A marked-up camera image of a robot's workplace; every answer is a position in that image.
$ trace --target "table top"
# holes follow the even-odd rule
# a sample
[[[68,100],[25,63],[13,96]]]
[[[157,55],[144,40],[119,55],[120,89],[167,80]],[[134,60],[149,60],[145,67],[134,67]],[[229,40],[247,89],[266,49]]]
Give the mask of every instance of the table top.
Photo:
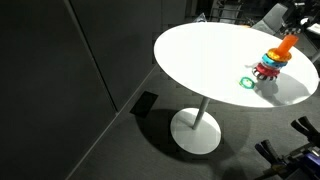
[[[252,68],[281,39],[261,31],[224,23],[190,23],[164,32],[154,54],[159,66],[186,88],[218,101],[248,107],[275,107],[299,103],[319,83],[311,61],[292,47],[292,59],[276,81],[258,81]],[[255,81],[245,89],[242,77]]]

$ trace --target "white round table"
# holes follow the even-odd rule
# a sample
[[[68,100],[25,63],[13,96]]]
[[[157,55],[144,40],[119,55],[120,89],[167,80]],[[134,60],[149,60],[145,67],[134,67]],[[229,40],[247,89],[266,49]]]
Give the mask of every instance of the white round table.
[[[185,24],[157,39],[154,54],[159,66],[172,79],[204,96],[200,109],[183,109],[172,119],[171,133],[181,148],[206,154],[219,145],[220,127],[205,112],[210,99],[271,108],[299,103],[316,91],[317,71],[295,47],[276,81],[257,81],[253,76],[252,68],[281,42],[258,30],[224,23]],[[253,79],[254,89],[240,86],[242,77]]]

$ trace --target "gray carpet floor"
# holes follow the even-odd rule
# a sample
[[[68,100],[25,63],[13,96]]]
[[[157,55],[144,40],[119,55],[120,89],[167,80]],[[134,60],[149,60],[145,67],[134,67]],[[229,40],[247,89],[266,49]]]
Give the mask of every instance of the gray carpet floor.
[[[304,37],[296,47],[307,56],[315,52]],[[129,112],[144,91],[159,96],[148,116],[140,118]],[[198,108],[202,97],[179,85],[156,66],[70,179],[254,179],[270,166],[254,149],[256,143],[269,139],[275,150],[285,155],[307,143],[290,126],[294,119],[307,116],[320,130],[319,95],[317,90],[304,102],[273,109],[211,100],[207,112],[220,125],[222,140],[213,152],[193,155],[175,144],[169,125],[179,110]]]

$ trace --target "round table base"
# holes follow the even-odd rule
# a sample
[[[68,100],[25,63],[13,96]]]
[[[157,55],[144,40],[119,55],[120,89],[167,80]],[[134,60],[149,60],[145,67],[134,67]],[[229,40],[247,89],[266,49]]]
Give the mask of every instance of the round table base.
[[[192,129],[199,109],[187,108],[174,115],[171,134],[176,143],[193,154],[207,154],[218,147],[221,131],[217,121],[207,112],[196,130]]]

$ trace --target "dark gray wall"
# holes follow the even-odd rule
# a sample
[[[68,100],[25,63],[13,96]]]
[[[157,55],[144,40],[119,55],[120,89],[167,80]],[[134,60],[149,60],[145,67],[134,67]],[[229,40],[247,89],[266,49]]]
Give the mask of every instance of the dark gray wall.
[[[0,27],[0,179],[64,179],[115,111],[62,0],[1,1]]]
[[[71,2],[120,110],[153,67],[153,37],[183,23],[186,0]]]

